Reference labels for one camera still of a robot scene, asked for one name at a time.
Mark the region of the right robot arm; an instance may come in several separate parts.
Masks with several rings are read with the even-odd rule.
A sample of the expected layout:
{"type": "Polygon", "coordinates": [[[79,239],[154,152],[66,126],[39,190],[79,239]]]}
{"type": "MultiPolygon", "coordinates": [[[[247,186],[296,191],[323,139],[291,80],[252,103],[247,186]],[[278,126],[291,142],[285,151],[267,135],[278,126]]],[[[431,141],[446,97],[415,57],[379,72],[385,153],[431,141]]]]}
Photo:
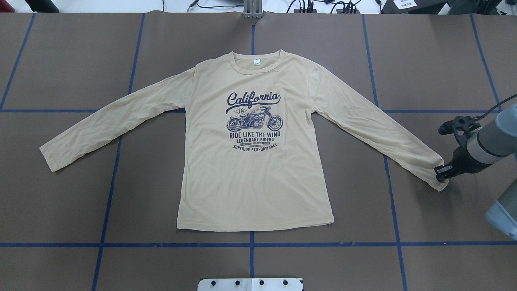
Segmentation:
{"type": "MultiPolygon", "coordinates": [[[[499,112],[495,119],[482,127],[482,116],[456,116],[438,129],[441,135],[453,134],[458,147],[452,160],[434,168],[439,182],[464,173],[479,173],[504,157],[517,151],[517,109],[513,104],[499,112]]],[[[516,240],[517,185],[513,181],[484,214],[488,223],[516,240]]]]}

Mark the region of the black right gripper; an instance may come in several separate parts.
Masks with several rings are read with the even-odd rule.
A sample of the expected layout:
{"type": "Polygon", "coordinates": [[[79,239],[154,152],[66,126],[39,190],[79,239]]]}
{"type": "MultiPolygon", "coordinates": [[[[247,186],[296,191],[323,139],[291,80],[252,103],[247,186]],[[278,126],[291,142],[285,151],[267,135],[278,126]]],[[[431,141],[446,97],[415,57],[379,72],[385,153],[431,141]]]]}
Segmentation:
{"type": "Polygon", "coordinates": [[[435,177],[438,182],[443,182],[451,177],[455,177],[464,173],[475,174],[490,167],[492,164],[485,164],[475,160],[467,149],[458,147],[454,150],[452,161],[449,164],[441,165],[434,168],[435,177]]]}

